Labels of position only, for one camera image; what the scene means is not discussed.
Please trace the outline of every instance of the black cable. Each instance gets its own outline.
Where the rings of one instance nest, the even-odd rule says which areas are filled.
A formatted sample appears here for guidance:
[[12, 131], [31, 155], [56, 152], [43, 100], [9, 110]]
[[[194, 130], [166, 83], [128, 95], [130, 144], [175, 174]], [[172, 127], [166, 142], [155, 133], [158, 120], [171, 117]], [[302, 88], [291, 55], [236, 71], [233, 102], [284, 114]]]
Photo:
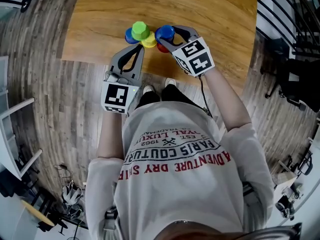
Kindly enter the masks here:
[[67, 179], [67, 178], [68, 179], [72, 179], [73, 178], [73, 175], [72, 175], [71, 171], [65, 165], [63, 165], [63, 164], [55, 164], [53, 167], [56, 168], [58, 171], [66, 170], [70, 174], [70, 176], [62, 177], [61, 180], [62, 179]]
[[73, 240], [76, 239], [76, 235], [77, 235], [77, 231], [78, 231], [78, 228], [79, 228], [79, 224], [80, 223], [78, 223], [78, 225], [76, 225], [76, 229], [75, 229], [75, 233], [74, 233], [74, 236], [73, 236]]
[[202, 96], [203, 96], [203, 99], [204, 99], [204, 103], [206, 105], [206, 109], [208, 110], [208, 114], [211, 118], [213, 118], [212, 114], [211, 114], [211, 111], [209, 109], [209, 106], [207, 104], [207, 100], [206, 100], [206, 96], [205, 96], [205, 92], [204, 92], [204, 83], [202, 82], [202, 79], [201, 79], [201, 75], [199, 75], [199, 80], [201, 82], [201, 92], [202, 92]]

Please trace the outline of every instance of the black pants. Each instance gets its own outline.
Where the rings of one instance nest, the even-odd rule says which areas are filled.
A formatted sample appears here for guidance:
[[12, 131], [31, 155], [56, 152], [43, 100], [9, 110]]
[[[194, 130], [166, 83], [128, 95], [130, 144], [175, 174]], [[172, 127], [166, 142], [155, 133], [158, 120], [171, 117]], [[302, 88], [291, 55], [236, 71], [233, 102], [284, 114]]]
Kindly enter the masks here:
[[[184, 103], [188, 103], [188, 104], [194, 105], [194, 106], [202, 109], [197, 104], [195, 104], [190, 99], [188, 99], [173, 84], [168, 84], [167, 87], [162, 90], [161, 97], [162, 97], [162, 101], [164, 101], [164, 102], [184, 102]], [[144, 95], [142, 95], [140, 102], [139, 102], [138, 106], [136, 107], [136, 109], [141, 106], [144, 106], [144, 105], [147, 105], [150, 103], [159, 102], [159, 101], [160, 101], [160, 97], [154, 91], [148, 91]]]

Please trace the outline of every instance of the blue cup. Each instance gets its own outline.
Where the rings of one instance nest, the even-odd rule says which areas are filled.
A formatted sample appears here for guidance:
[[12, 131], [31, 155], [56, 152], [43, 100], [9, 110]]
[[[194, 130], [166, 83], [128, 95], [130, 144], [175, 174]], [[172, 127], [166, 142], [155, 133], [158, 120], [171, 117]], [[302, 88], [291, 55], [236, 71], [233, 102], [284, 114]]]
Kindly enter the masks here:
[[172, 41], [175, 37], [175, 29], [170, 25], [163, 25], [155, 31], [155, 40], [161, 44], [160, 38]]
[[125, 31], [124, 39], [125, 39], [125, 41], [126, 41], [128, 44], [130, 44], [130, 45], [135, 45], [135, 44], [139, 43], [139, 41], [138, 41], [138, 40], [135, 40], [135, 39], [132, 37], [131, 30], [132, 30], [132, 27], [128, 28], [128, 29]]

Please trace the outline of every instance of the yellow cup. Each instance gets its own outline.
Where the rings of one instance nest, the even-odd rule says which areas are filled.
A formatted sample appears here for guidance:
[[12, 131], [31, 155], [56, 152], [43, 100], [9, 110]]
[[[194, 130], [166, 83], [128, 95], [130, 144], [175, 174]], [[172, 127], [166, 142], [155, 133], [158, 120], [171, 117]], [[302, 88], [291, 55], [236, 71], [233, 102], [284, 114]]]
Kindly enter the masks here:
[[141, 43], [145, 48], [155, 47], [157, 45], [155, 33], [150, 31], [150, 35], [146, 39], [142, 40]]

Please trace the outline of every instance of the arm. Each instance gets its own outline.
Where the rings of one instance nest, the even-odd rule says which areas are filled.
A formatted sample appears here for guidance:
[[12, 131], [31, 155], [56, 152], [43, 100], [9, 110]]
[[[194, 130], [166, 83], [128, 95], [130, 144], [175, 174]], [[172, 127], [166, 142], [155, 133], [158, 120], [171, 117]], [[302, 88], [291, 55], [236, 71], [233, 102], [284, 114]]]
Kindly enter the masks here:
[[121, 114], [103, 112], [97, 156], [89, 164], [85, 191], [86, 220], [92, 239], [102, 239], [101, 222], [113, 205], [113, 183], [118, 181], [124, 162]]
[[204, 77], [228, 132], [251, 123], [245, 105], [217, 69], [208, 70]]
[[103, 112], [97, 156], [124, 159], [122, 115], [120, 113]]
[[232, 155], [241, 181], [253, 188], [251, 196], [244, 197], [244, 230], [261, 229], [271, 216], [274, 194], [263, 147], [245, 105], [225, 77], [214, 69], [207, 71], [205, 79], [228, 131], [220, 144]]

